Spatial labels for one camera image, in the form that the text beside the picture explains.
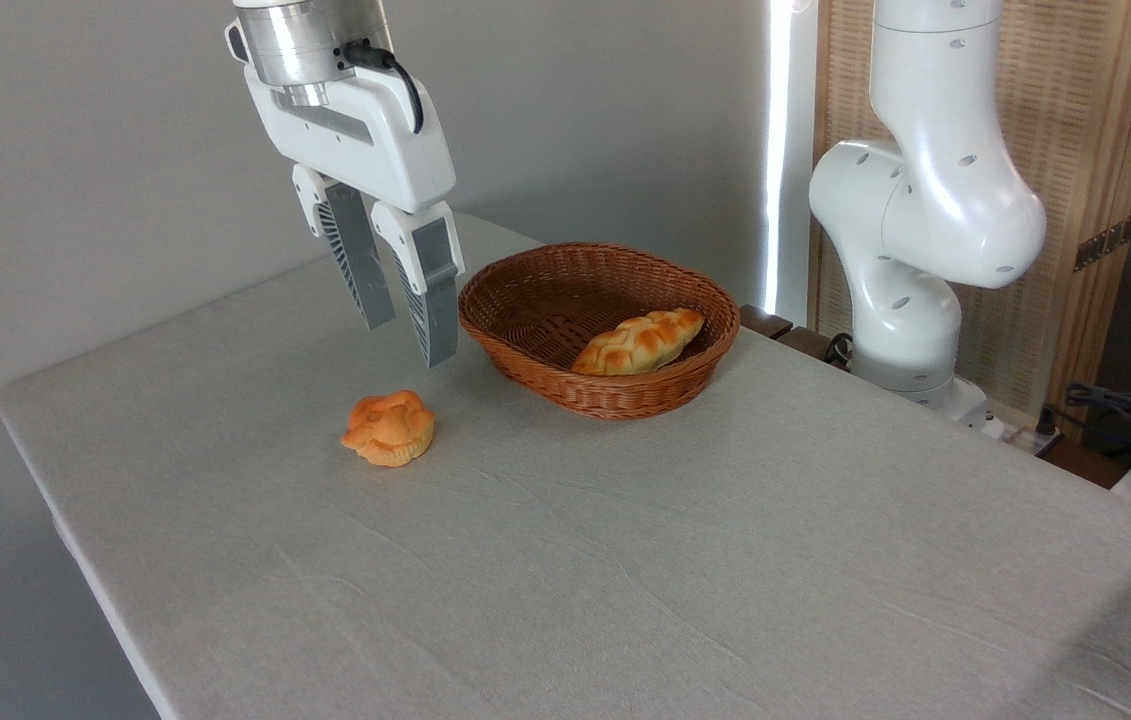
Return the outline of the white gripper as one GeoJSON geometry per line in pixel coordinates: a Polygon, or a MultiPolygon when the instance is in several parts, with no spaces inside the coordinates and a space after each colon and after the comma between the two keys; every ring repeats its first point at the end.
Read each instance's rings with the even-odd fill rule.
{"type": "Polygon", "coordinates": [[[415,133],[408,88],[391,70],[361,68],[326,83],[327,104],[312,109],[260,83],[253,66],[244,76],[265,132],[297,163],[292,184],[309,229],[331,249],[366,327],[391,322],[395,311],[359,190],[381,200],[370,220],[395,255],[425,364],[450,359],[465,264],[450,206],[438,202],[452,191],[455,170],[428,88],[415,83],[424,118],[415,133]]]}

